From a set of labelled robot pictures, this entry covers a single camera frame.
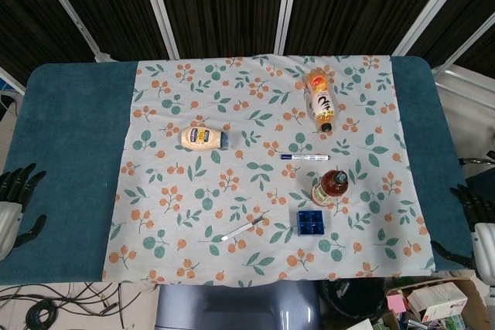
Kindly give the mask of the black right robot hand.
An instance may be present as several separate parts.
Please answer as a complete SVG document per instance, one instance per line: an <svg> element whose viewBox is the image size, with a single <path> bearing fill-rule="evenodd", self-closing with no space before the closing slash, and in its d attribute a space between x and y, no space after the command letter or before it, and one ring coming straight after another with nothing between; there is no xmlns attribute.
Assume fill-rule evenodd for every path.
<svg viewBox="0 0 495 330"><path fill-rule="evenodd" d="M463 207L471 240L473 256L467 257L447 250L432 240L433 250L441 257L475 270L486 285L494 286L494 202L473 193L467 186L458 184L449 191Z"/></svg>

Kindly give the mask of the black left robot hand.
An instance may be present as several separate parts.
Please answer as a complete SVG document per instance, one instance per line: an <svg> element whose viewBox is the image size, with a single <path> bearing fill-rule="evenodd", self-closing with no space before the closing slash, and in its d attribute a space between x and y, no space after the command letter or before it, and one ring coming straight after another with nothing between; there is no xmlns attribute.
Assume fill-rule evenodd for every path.
<svg viewBox="0 0 495 330"><path fill-rule="evenodd" d="M35 168L36 163L32 163L25 168L1 174L1 260L13 249L36 239L46 224L46 214L40 214L28 232L19 234L32 194L46 176L46 171L30 175Z"/></svg>

